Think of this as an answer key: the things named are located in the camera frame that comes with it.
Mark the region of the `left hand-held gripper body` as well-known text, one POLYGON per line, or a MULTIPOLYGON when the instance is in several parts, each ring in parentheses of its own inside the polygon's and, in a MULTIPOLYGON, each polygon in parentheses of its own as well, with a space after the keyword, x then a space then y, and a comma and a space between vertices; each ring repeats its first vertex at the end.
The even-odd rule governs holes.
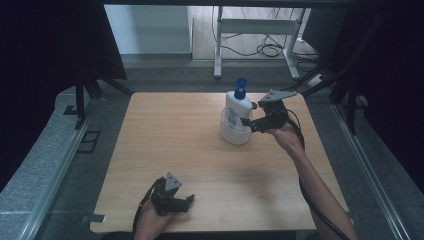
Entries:
POLYGON ((151 201, 158 215, 164 216, 166 213, 181 213, 189 210, 191 204, 188 204, 187 197, 185 199, 174 198, 175 192, 181 186, 182 183, 171 172, 155 182, 151 201))

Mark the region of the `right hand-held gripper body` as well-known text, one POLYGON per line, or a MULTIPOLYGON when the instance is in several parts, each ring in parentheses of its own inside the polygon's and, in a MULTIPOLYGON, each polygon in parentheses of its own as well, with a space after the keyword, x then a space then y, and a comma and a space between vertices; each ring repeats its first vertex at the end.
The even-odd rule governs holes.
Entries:
POLYGON ((295 122, 289 117, 288 109, 283 100, 295 96, 295 92, 270 90, 259 102, 258 106, 264 111, 265 116, 256 119, 255 130, 265 132, 269 129, 280 129, 286 123, 293 128, 295 122))

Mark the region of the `white pump bottle blue nozzle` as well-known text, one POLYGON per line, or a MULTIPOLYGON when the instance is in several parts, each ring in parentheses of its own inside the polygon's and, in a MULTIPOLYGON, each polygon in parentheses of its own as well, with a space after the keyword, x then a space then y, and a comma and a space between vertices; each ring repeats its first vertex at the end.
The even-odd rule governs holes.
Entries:
POLYGON ((253 105, 246 94, 247 80, 239 78, 232 91, 226 93, 225 107, 221 112, 221 136, 229 143, 246 144, 251 138, 251 130, 242 124, 241 119, 250 119, 253 105))

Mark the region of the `person's right hand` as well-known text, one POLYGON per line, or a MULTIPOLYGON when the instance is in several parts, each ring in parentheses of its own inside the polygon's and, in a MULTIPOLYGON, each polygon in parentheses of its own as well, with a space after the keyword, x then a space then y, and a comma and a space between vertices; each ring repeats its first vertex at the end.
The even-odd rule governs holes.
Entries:
POLYGON ((305 156, 305 151, 295 129, 288 123, 278 129, 267 130, 278 145, 282 147, 292 159, 300 159, 305 156))

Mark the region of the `person's left hand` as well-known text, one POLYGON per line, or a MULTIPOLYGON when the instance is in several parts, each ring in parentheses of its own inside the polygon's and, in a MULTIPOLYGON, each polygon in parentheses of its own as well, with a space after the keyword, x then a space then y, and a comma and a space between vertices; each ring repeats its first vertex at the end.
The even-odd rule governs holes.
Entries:
POLYGON ((157 214, 154 204, 148 200, 141 209, 133 240, 156 240, 176 213, 157 214))

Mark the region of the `white power strip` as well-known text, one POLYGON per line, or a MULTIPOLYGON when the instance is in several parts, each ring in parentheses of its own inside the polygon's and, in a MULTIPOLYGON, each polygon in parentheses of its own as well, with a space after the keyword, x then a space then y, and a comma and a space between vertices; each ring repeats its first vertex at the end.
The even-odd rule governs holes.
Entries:
POLYGON ((308 87, 314 87, 317 84, 321 83, 323 80, 325 79, 325 77, 322 74, 317 74, 315 77, 313 77, 308 83, 307 86, 308 87))

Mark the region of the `dark curtain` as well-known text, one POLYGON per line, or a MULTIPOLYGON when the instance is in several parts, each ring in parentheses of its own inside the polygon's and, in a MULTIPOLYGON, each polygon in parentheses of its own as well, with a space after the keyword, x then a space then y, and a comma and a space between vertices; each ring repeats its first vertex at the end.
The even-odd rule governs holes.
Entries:
MULTIPOLYGON (((352 58, 371 23, 363 10, 313 9, 303 39, 322 56, 352 58)), ((355 69, 365 116, 424 191, 424 0, 395 0, 355 69)))
POLYGON ((105 0, 0 0, 0 191, 79 81, 126 73, 105 0))

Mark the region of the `white metal desk frame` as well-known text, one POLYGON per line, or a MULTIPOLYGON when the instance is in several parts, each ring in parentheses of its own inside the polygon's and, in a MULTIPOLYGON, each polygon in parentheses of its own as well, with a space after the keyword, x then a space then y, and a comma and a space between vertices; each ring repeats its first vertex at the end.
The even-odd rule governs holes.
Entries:
POLYGON ((299 37, 300 29, 306 13, 305 8, 292 8, 292 12, 298 11, 296 18, 278 19, 249 19, 249 18, 224 18, 224 7, 217 7, 215 50, 214 50, 214 77, 222 76, 222 35, 223 34, 250 34, 250 35, 283 35, 286 43, 282 48, 282 55, 294 80, 300 79, 300 74, 293 60, 293 50, 299 37))

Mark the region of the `aluminium rail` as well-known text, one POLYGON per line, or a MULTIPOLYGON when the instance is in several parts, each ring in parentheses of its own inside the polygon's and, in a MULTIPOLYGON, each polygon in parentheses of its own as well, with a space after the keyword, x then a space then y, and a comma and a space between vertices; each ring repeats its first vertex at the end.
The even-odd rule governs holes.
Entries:
POLYGON ((346 123, 347 117, 339 106, 332 104, 331 108, 395 239, 411 240, 403 220, 381 184, 357 136, 349 129, 346 123))
POLYGON ((26 221, 16 240, 35 239, 96 107, 96 101, 85 106, 85 119, 78 127, 75 119, 54 113, 42 132, 23 166, 25 189, 32 202, 31 208, 24 211, 26 221))

